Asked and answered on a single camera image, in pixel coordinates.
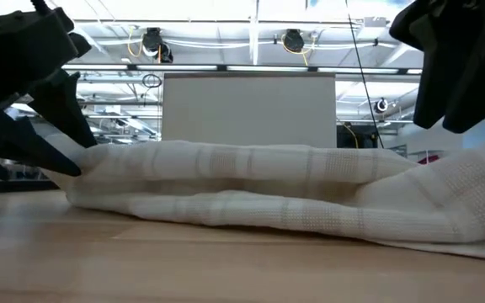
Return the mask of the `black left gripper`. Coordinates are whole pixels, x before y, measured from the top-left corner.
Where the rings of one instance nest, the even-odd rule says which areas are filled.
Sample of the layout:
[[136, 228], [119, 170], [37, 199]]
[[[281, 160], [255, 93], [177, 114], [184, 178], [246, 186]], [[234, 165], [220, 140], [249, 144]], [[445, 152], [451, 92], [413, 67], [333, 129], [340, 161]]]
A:
[[[74, 23], [61, 7], [30, 0], [34, 9], [0, 14], [0, 109], [30, 95], [29, 106], [83, 147], [97, 144], [77, 101], [80, 73], [62, 67], [76, 58], [69, 34]], [[14, 120], [0, 110], [0, 158], [69, 176], [80, 168], [37, 135], [27, 119]], [[9, 171], [0, 164], [0, 177]]]

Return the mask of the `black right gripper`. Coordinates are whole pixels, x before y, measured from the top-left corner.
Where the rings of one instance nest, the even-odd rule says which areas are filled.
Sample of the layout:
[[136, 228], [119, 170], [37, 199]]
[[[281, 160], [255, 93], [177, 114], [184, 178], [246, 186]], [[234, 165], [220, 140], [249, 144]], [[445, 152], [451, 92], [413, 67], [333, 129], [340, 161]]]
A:
[[485, 119], [485, 41], [468, 57], [445, 114], [454, 76], [448, 44], [473, 44], [484, 25], [485, 0], [414, 0], [394, 18], [390, 35], [424, 51], [415, 125], [429, 129], [445, 115], [444, 128], [460, 134]]

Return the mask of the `beige fabric box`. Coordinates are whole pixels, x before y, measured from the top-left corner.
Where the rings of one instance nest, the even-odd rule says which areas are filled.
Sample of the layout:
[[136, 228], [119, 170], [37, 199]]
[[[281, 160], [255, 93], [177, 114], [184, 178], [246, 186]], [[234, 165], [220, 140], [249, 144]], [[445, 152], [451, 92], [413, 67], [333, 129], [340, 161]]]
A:
[[197, 72], [164, 78], [165, 141], [334, 148], [336, 124], [332, 73]]

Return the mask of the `white checked towel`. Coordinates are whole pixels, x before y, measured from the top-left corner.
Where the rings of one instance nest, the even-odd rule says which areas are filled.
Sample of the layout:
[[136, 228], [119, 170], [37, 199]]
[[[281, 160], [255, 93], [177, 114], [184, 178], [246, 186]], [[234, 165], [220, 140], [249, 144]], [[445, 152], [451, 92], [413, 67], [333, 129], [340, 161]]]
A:
[[485, 145], [422, 165], [384, 149], [48, 141], [81, 169], [49, 173], [76, 207], [485, 258]]

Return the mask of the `black equipment box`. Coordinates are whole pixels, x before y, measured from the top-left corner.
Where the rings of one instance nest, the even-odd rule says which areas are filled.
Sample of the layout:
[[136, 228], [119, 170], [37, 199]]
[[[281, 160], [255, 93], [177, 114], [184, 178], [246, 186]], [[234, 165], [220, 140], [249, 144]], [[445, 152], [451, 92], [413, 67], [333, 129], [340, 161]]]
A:
[[380, 143], [372, 125], [337, 124], [337, 148], [378, 148]]

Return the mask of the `black aluminium table frame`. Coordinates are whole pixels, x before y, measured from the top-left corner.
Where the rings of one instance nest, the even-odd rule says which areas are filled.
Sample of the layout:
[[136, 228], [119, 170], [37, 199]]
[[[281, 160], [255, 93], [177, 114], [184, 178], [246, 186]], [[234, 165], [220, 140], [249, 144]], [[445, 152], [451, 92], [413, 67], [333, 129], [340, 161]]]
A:
[[0, 181], [0, 193], [54, 190], [59, 187], [49, 180]]

